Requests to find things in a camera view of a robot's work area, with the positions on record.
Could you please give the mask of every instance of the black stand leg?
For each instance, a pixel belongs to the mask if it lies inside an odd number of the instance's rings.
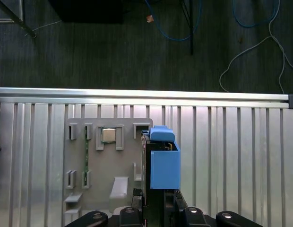
[[[16,24],[24,29],[32,38],[36,37],[34,31],[31,30],[15,13],[13,13],[1,0],[0,9],[6,13]]]
[[[190,0],[190,54],[194,54],[193,0]]]

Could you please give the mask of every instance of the small metal cube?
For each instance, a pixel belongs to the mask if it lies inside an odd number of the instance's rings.
[[[102,143],[116,142],[116,129],[103,129],[102,131]]]

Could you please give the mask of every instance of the metal pole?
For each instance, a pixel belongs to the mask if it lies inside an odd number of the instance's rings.
[[[23,2],[23,0],[19,0],[18,4],[19,4],[19,18],[21,19],[21,21],[24,21],[24,9],[23,9],[24,2]]]
[[[193,0],[190,0],[190,54],[194,54]]]
[[[24,29],[32,38],[36,37],[36,34],[29,28],[15,13],[13,13],[1,0],[0,9],[6,13],[16,24]]]

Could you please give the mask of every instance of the gray plastic tray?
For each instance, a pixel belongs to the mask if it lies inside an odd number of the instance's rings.
[[[141,130],[151,119],[68,119],[65,127],[65,213],[129,206],[140,188]],[[116,129],[116,142],[102,142],[103,129]],[[84,184],[88,142],[87,184]]]

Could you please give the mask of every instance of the black box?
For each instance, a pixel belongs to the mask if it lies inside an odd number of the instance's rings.
[[[122,23],[122,0],[49,0],[64,22]]]

